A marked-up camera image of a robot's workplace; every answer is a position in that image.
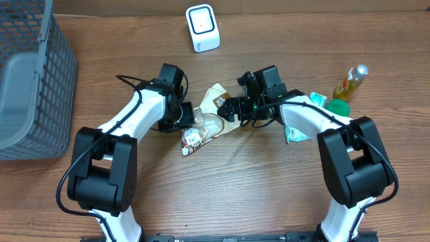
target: white device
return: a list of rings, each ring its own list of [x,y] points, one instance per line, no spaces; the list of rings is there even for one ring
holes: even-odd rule
[[[220,32],[214,10],[210,5],[201,4],[190,7],[185,15],[196,52],[212,50],[220,46]]]

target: wire mesh basket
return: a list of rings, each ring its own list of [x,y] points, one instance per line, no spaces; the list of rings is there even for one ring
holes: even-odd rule
[[[66,153],[76,78],[52,0],[0,0],[0,160]]]

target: plastic bottle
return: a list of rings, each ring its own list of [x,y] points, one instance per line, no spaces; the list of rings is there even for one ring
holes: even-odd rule
[[[352,93],[363,83],[364,78],[369,73],[365,65],[359,65],[349,70],[348,76],[345,77],[342,84],[338,85],[333,91],[333,99],[342,99],[348,102]]]

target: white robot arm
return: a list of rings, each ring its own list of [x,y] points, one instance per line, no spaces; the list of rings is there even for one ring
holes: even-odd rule
[[[72,156],[76,167],[70,172],[67,194],[82,209],[97,215],[108,242],[144,238],[130,206],[136,192],[137,145],[155,122],[163,132],[192,126],[192,105],[182,102],[187,92],[181,86],[183,77],[187,81],[178,67],[163,64],[158,79],[141,80],[134,86],[133,98],[114,118],[98,129],[84,127],[76,135]],[[98,144],[102,137],[105,141]],[[81,158],[96,143],[92,152]],[[112,161],[111,169],[92,165],[92,159]]]
[[[237,81],[246,96],[227,99],[218,110],[219,116],[232,122],[237,115],[242,127],[251,121],[255,127],[257,120],[272,118],[266,125],[276,120],[318,142],[325,183],[333,199],[312,241],[347,242],[357,238],[362,208],[372,205],[395,177],[373,121],[336,115],[312,103],[301,91],[287,91],[275,66],[253,75],[246,72]],[[360,150],[363,156],[349,158],[348,152]],[[302,241],[287,235],[290,241]]]
[[[305,95],[296,96],[288,100],[289,102],[307,103],[318,109],[321,107],[312,103],[309,97]],[[326,109],[323,109],[325,113],[336,118],[338,121],[348,125],[352,118],[339,116]],[[328,129],[338,129],[341,126],[331,122],[327,117],[321,113],[313,110],[309,107],[297,106],[292,104],[284,104],[280,108],[280,114],[284,124],[297,128],[303,132],[307,137],[312,140],[317,140],[316,136]],[[347,150],[353,151],[352,147],[347,147]],[[358,202],[352,208],[346,207],[346,205],[339,204],[335,199],[332,198],[329,212],[321,223],[320,229],[324,233],[327,241],[329,242],[345,242],[348,240],[349,230],[351,229],[355,217],[358,215],[360,208],[373,202],[376,198],[369,197]],[[356,226],[353,232],[353,238],[358,235],[358,226]]]
[[[143,230],[136,223],[130,207],[136,192],[136,148],[157,121],[159,130],[165,132],[189,128],[194,123],[191,104],[182,103],[182,77],[182,70],[164,64],[159,78],[138,86],[130,103],[117,116],[99,129],[84,127],[76,135],[74,165],[95,140],[107,136],[102,145],[84,156],[70,172],[67,194],[82,209],[91,215],[97,214],[96,219],[103,223],[101,227],[108,242],[144,239]],[[254,77],[250,72],[245,73],[238,82],[245,86],[247,96],[227,99],[218,110],[219,116],[232,121],[238,114],[241,124],[244,120],[248,120],[248,124],[250,120],[273,118],[318,142],[325,183],[333,199],[327,216],[317,226],[317,231],[311,233],[312,241],[347,242],[350,237],[360,237],[357,228],[363,218],[363,206],[380,196],[395,176],[381,161],[382,156],[386,160],[388,157],[374,123],[367,117],[352,120],[338,116],[314,105],[300,91],[287,92],[275,66],[255,72]],[[134,113],[118,126],[131,110],[135,110]],[[366,143],[357,140],[354,133],[360,133],[359,136],[366,138],[382,155],[377,156]],[[351,160],[348,152],[352,150],[363,150],[363,156]],[[102,158],[112,161],[111,169],[92,165],[92,159]],[[301,235],[289,235],[292,234],[286,234],[285,242],[303,241]],[[173,237],[167,237],[164,239],[172,242],[170,238]],[[149,242],[159,239],[148,238]]]

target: wood grain surface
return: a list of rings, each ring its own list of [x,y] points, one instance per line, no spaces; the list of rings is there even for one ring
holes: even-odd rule
[[[58,21],[79,63],[72,144],[80,127],[98,127],[129,102],[132,90],[115,74],[150,79],[163,63],[178,65],[189,77],[187,100],[198,106],[215,83],[243,95],[235,78],[269,65],[288,89],[330,97],[351,67],[366,64],[370,74],[349,103],[351,117],[375,121],[400,191],[371,208],[360,229],[377,231],[381,241],[429,240],[429,12],[218,16],[221,47],[201,54],[192,50],[185,17]],[[57,160],[0,162],[0,241],[101,235],[95,219],[55,203],[72,149]],[[137,173],[132,207],[147,235],[312,231],[331,199],[317,145],[286,145],[279,124],[234,130],[189,157],[180,133],[150,131],[138,147]],[[62,200],[79,209],[65,189]]]
[[[185,15],[207,3],[215,14],[424,11],[430,0],[55,0],[54,13],[89,16]]]

